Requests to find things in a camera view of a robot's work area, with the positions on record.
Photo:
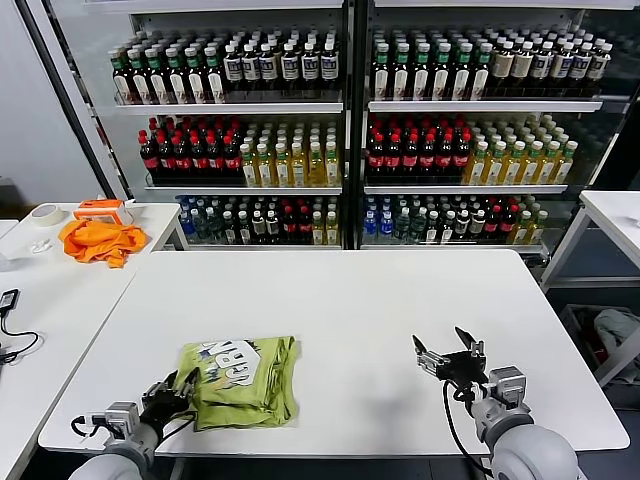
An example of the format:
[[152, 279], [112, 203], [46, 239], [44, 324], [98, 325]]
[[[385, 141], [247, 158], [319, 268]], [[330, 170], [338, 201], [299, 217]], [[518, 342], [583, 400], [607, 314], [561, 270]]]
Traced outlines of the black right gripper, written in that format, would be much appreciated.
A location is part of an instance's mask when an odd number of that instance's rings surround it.
[[430, 375], [438, 375], [441, 369], [441, 380], [450, 381], [461, 389], [470, 388], [472, 384], [484, 385], [486, 376], [486, 356], [484, 341], [476, 340], [469, 332], [459, 326], [455, 333], [463, 343], [463, 351], [445, 354], [444, 356], [428, 350], [423, 342], [412, 336], [417, 365]]

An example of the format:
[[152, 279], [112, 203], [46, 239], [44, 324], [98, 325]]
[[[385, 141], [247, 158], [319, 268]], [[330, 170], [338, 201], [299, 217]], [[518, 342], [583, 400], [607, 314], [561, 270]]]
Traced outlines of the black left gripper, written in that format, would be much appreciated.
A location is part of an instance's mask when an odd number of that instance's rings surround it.
[[189, 408], [189, 400], [193, 397], [200, 369], [195, 367], [186, 376], [180, 393], [174, 389], [177, 374], [178, 371], [174, 370], [163, 381], [155, 383], [142, 395], [142, 423], [163, 428], [174, 416]]

